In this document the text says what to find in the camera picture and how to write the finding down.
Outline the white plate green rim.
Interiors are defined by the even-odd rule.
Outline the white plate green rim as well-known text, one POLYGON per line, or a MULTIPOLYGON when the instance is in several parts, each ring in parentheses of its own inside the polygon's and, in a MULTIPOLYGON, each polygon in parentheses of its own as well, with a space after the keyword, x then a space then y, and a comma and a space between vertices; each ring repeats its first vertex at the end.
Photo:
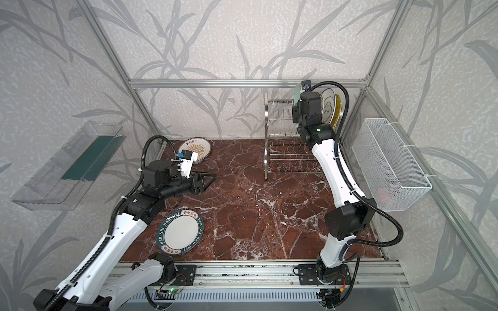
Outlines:
POLYGON ((336 109, 336 94, 331 88, 325 89, 322 94, 322 116, 332 118, 336 109))

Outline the yellow woven bamboo plate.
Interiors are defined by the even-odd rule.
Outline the yellow woven bamboo plate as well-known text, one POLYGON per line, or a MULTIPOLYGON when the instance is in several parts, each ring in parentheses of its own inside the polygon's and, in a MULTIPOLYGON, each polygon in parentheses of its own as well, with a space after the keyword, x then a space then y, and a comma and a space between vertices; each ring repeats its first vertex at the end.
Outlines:
POLYGON ((338 125, 339 125, 341 118, 342 118, 342 114, 343 114, 342 99, 341 99, 341 96, 339 94, 336 94, 335 95, 335 110, 334 110, 334 113, 333 113, 331 121, 330 121, 330 125, 334 129, 338 128, 338 125))

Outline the large orange sunburst plate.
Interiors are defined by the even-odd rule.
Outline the large orange sunburst plate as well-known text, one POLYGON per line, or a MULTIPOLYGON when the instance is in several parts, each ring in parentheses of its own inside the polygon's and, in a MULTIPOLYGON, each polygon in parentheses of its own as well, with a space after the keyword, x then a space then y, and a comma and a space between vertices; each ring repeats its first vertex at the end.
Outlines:
POLYGON ((194 162, 195 165, 206 159, 210 155, 211 149, 211 143, 202 137, 190 138, 184 141, 178 148, 179 151, 189 150, 191 152, 196 152, 198 154, 198 158, 194 162))

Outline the green flower plate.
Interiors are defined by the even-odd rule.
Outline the green flower plate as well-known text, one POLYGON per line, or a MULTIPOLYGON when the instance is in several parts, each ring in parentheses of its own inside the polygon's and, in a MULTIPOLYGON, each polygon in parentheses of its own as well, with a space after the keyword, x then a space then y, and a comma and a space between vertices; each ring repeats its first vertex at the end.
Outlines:
POLYGON ((300 112, 299 102, 300 102, 300 95, 302 92, 303 92, 302 84, 297 84, 294 91, 293 111, 296 111, 298 114, 300 112))

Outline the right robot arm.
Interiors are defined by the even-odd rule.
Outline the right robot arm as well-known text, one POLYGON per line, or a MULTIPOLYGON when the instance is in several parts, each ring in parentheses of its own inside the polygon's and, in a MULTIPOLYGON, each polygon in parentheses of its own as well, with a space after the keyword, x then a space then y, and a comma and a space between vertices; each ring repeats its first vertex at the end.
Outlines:
POLYGON ((342 274, 344 255, 371 221, 374 210, 367 204, 374 201, 358 198, 364 193, 346 166, 333 127, 323 122, 322 103, 320 93, 303 91, 294 101, 293 123, 319 162, 333 194, 335 209, 325 216, 328 238, 316 262, 317 279, 329 284, 342 274))

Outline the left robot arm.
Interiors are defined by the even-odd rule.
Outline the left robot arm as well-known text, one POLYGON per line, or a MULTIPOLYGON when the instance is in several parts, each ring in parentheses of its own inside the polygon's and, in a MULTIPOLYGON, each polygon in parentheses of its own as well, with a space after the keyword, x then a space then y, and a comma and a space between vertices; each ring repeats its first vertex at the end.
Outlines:
POLYGON ((178 275, 171 255, 152 254, 143 264, 111 285, 105 281, 136 238, 165 209, 168 199, 202 194, 216 174, 191 171, 191 161, 157 160, 141 166, 131 192, 111 214, 107 232, 86 258, 54 290, 42 290, 36 310, 116 310, 140 290, 154 283, 167 284, 178 275))

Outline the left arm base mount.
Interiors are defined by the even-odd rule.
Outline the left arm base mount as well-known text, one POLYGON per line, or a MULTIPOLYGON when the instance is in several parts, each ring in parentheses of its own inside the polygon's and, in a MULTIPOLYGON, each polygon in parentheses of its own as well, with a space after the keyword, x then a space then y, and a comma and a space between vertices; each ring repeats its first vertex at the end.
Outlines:
POLYGON ((193 286, 197 265, 195 264, 180 264, 175 266, 175 273, 173 276, 165 281, 161 279, 155 283, 152 283, 151 286, 193 286))

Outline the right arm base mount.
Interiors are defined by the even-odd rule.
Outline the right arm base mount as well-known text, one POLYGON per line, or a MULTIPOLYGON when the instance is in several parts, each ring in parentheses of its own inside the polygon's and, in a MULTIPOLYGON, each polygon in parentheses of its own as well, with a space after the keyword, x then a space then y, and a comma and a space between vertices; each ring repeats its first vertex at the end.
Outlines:
POLYGON ((293 268, 300 285, 339 285, 351 283, 351 273, 347 264, 327 268, 322 263, 299 264, 293 268))

